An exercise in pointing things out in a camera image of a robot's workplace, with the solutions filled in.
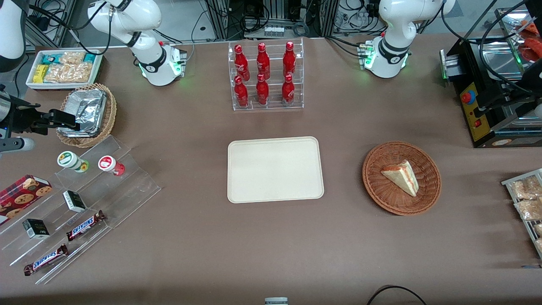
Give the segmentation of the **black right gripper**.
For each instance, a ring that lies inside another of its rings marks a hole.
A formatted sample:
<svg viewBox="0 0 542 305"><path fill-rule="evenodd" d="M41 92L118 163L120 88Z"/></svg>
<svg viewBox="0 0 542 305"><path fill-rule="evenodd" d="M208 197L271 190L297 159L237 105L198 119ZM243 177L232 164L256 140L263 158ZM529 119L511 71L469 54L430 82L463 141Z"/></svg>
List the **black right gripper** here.
<svg viewBox="0 0 542 305"><path fill-rule="evenodd" d="M62 128L80 131L76 116L58 109L48 113L39 112L39 103L29 103L16 97L8 97L10 110L8 112L8 133L38 133L48 135L49 129Z"/></svg>

